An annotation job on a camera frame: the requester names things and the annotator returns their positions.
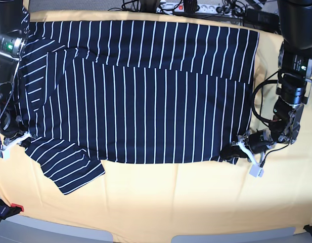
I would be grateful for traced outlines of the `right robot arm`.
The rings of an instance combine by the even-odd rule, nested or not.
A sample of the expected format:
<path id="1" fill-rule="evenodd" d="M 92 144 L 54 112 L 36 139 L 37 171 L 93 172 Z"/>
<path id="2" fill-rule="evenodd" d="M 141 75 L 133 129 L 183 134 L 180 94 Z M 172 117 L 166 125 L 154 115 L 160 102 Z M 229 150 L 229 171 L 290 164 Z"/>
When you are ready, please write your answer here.
<path id="1" fill-rule="evenodd" d="M 23 1 L 0 1 L 0 152 L 30 138 L 15 106 L 20 102 L 19 66 L 29 37 L 30 14 Z"/>

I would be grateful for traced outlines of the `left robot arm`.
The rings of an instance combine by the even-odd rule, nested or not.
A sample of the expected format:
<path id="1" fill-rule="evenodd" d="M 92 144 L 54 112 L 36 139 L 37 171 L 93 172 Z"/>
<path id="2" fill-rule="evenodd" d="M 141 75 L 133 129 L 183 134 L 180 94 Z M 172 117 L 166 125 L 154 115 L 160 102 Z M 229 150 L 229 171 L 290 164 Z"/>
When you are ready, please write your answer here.
<path id="1" fill-rule="evenodd" d="M 220 158 L 231 162 L 246 158 L 262 167 L 276 144 L 289 146 L 297 140 L 308 83 L 312 83 L 312 1 L 278 1 L 283 42 L 281 44 L 278 78 L 267 78 L 253 91 L 251 110 L 267 128 L 255 133 L 246 131 L 220 152 Z M 273 108 L 273 119 L 262 117 L 255 110 L 257 92 L 265 85 L 276 84 L 278 99 Z M 260 154 L 260 162 L 254 156 Z"/>

